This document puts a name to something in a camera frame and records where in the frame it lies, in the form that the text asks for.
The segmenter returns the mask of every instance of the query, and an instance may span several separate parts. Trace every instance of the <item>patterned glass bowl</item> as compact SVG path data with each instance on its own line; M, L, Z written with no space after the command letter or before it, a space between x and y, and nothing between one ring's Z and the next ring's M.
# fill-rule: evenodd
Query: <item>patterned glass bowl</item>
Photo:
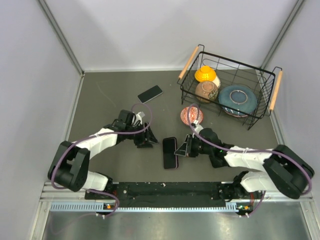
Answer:
M180 113L180 118L185 125L189 125L188 119L187 119L188 108L189 108L188 106L185 107ZM198 109L195 106L193 106L190 109L190 113L189 113L189 119L191 123L197 119L197 114L198 114ZM199 123L201 123L203 119L204 119L204 113L199 109L199 118L198 118Z
M198 69L195 72L194 77L200 83L204 81L211 81L218 88L220 88L220 85L221 85L220 79L217 76L216 71L209 66L202 66L200 69Z
M222 107L227 114L235 117L247 117L244 113L251 114L258 105L256 95L250 90L250 88L242 85L231 85L225 87L219 93L218 99L219 103L222 105L238 110L236 111L228 107Z

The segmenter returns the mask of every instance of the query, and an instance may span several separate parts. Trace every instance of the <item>phone screen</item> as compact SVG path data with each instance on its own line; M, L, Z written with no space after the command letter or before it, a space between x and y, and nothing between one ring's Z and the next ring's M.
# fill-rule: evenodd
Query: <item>phone screen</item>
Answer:
M179 166L178 156L175 155L177 139L168 137L162 140L163 167L164 169L176 169Z
M161 90L161 88L158 85L155 85L147 91L139 94L138 99L141 103L145 104L146 102L150 101L151 99L154 99L162 93L163 91Z

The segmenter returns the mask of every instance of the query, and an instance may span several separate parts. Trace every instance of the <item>wooden handle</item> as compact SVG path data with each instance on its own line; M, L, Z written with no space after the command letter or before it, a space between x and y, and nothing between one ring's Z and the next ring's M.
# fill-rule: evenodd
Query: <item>wooden handle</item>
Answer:
M281 79L282 79L282 74L283 74L283 71L280 71L278 74L278 78L276 79L275 89L274 89L273 96L272 96L271 103L270 103L270 107L269 107L270 111L273 111L275 109L276 100L277 100L277 96L278 96L278 92L279 92L279 88L280 88L280 83L281 83Z
M198 49L199 49L199 46L196 46L195 49L193 50L192 55L190 56L189 60L186 62L184 68L182 69L180 75L178 76L179 79L182 79L182 78L184 77L184 75L185 75L185 73L186 73L186 71L187 71L187 68L189 67L192 59L195 57Z

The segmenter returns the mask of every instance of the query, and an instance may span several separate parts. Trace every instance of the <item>yellow bowl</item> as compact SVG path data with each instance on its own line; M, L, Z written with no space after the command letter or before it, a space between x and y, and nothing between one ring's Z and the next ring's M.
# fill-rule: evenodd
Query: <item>yellow bowl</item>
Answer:
M211 67L209 66L202 66L200 69L198 69L195 72L195 79L198 82L204 82L204 81L213 81L215 80L217 74L216 71L213 70Z

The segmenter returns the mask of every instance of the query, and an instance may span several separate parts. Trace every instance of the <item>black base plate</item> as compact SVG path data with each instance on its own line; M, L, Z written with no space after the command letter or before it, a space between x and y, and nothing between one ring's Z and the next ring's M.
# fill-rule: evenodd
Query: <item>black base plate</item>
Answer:
M122 208L208 208L224 207L221 182L119 182L111 190ZM86 192L87 200L111 200L111 197Z

